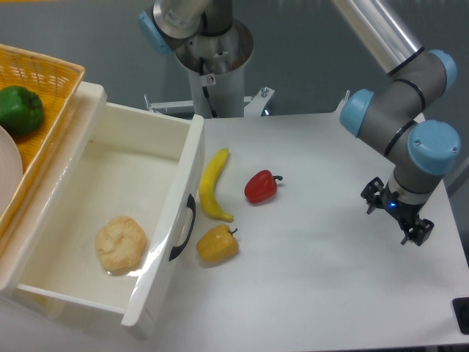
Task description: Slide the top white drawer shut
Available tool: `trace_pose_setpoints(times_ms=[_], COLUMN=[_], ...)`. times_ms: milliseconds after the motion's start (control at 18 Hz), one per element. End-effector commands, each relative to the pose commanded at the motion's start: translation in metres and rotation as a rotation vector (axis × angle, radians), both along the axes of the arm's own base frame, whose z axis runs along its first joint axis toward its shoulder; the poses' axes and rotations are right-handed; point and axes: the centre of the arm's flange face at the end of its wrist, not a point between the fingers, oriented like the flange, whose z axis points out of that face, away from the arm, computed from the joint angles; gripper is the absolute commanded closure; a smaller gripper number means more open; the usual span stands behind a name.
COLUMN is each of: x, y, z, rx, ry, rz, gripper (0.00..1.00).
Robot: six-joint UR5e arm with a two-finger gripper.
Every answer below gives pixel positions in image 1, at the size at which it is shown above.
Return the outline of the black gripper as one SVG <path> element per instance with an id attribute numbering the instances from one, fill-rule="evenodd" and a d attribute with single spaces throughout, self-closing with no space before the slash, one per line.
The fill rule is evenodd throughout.
<path id="1" fill-rule="evenodd" d="M 434 223 L 418 217 L 421 204 L 408 204 L 398 200 L 399 193 L 384 190 L 384 184 L 379 177 L 373 178 L 366 184 L 361 192 L 361 197 L 368 206 L 367 214 L 371 214 L 376 209 L 384 209 L 397 220 L 399 227 L 405 234 L 401 245 L 412 242 L 416 246 L 421 246 L 430 237 Z"/>

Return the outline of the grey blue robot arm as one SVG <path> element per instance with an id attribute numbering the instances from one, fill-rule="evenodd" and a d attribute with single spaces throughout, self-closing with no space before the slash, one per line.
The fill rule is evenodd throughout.
<path id="1" fill-rule="evenodd" d="M 336 1 L 336 9 L 366 46 L 391 83 L 381 93 L 347 95 L 340 123 L 394 164 L 387 183 L 375 178 L 362 191 L 369 210 L 385 210 L 404 240 L 423 244 L 433 223 L 420 210 L 460 149 L 458 133 L 416 117 L 455 81 L 450 55 L 426 50 L 384 1 Z M 235 20 L 230 1 L 156 1 L 139 15 L 148 43 L 174 54 L 187 70 L 194 111 L 203 117 L 245 117 L 260 112 L 244 100 L 244 68 L 252 56 L 249 29 Z"/>

